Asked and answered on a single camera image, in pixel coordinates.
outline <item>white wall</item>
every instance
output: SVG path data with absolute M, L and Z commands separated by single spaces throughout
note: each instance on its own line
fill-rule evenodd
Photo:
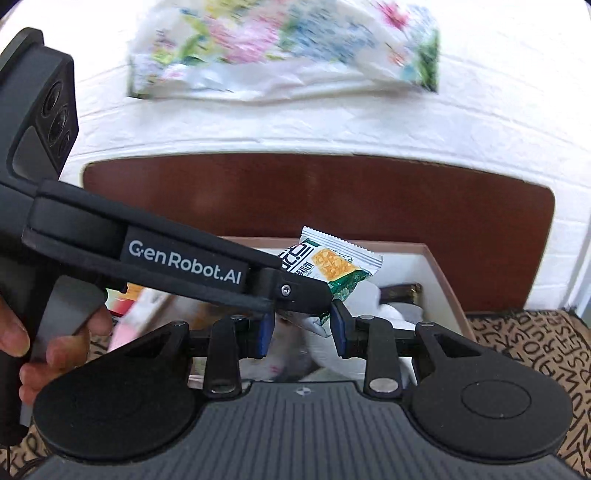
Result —
M 74 57 L 80 135 L 63 180 L 78 184 L 88 161 L 220 150 L 383 154 L 503 173 L 554 192 L 527 307 L 562 304 L 591 219 L 591 20 L 583 0 L 432 0 L 442 34 L 439 95 L 256 106 L 125 97 L 126 42 L 153 2 L 105 0 L 89 11 L 77 0 L 23 0 L 0 30 L 0 47 L 34 26 Z

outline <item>plastic bag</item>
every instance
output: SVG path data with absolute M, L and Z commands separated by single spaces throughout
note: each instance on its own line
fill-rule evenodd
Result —
M 436 91 L 439 31 L 427 8 L 391 0 L 162 0 L 130 58 L 137 98 Z

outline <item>ribbed plastic surface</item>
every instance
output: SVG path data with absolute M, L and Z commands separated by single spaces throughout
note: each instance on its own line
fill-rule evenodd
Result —
M 95 466 L 53 457 L 30 478 L 574 480 L 579 477 L 552 456 L 510 466 L 480 465 L 458 459 L 423 439 L 398 405 L 368 400 L 353 383 L 341 382 L 256 383 L 239 400 L 210 404 L 189 435 L 149 460 Z

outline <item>food package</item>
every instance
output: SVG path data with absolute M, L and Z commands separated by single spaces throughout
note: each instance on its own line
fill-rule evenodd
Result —
M 160 0 L 129 57 L 136 98 L 435 92 L 439 29 L 426 6 L 394 0 Z
M 346 300 L 359 282 L 374 275 L 382 266 L 381 255 L 306 226 L 300 243 L 279 256 L 283 269 L 288 272 L 328 283 L 335 300 Z M 328 316 L 318 318 L 285 311 L 278 314 L 322 337 L 331 335 Z

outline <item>camera lens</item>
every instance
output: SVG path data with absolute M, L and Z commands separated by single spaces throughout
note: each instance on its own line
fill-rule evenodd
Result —
M 53 123 L 49 129 L 49 137 L 47 139 L 49 140 L 50 144 L 54 144 L 61 135 L 62 130 L 64 130 L 64 125 L 66 124 L 67 118 L 68 107 L 64 106 L 53 119 Z
M 57 82 L 49 93 L 45 97 L 45 102 L 43 102 L 43 116 L 47 116 L 53 110 L 57 103 L 57 99 L 60 97 L 61 93 L 61 82 Z
M 61 139 L 60 148 L 57 150 L 57 156 L 61 157 L 63 153 L 67 150 L 68 146 L 70 145 L 70 132 L 67 131 L 64 134 L 64 138 Z

